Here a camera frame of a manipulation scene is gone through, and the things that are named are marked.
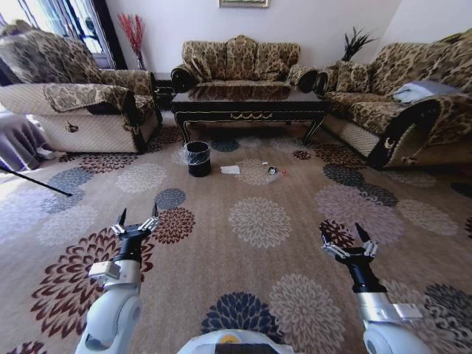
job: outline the paper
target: paper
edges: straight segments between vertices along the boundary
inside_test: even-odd
[[[229,175],[239,175],[239,166],[221,166],[221,173],[227,173]]]

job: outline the white wall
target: white wall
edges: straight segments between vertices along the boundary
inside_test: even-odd
[[[143,17],[143,56],[147,69],[170,72],[181,63],[188,40],[227,41],[244,34],[256,41],[301,44],[300,63],[323,67],[341,59],[344,33],[352,26],[382,38],[400,0],[271,0],[268,9],[219,8],[218,0],[107,0],[126,62],[136,68],[118,13]],[[368,44],[355,57],[368,62],[377,46]]]
[[[378,43],[429,43],[472,27],[471,0],[403,0]]]

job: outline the vase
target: vase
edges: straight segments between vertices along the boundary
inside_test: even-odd
[[[139,70],[146,70],[144,63],[142,62],[141,51],[139,50],[135,54],[136,54],[136,62],[138,63],[138,69]]]

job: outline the black decorative plant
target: black decorative plant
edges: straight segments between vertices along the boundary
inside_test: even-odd
[[[366,44],[377,40],[377,38],[370,38],[370,34],[362,34],[363,29],[357,30],[353,27],[353,36],[349,39],[347,33],[344,34],[344,39],[346,44],[344,45],[344,57],[342,57],[342,61],[349,61],[357,53],[359,50],[362,49],[363,46]]]

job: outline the red decorative branches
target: red decorative branches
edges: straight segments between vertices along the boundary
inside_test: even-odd
[[[130,41],[131,48],[136,55],[141,52],[142,33],[145,30],[145,25],[142,22],[142,18],[138,15],[125,15],[120,13],[118,15],[119,24],[123,31],[125,31],[126,37]]]

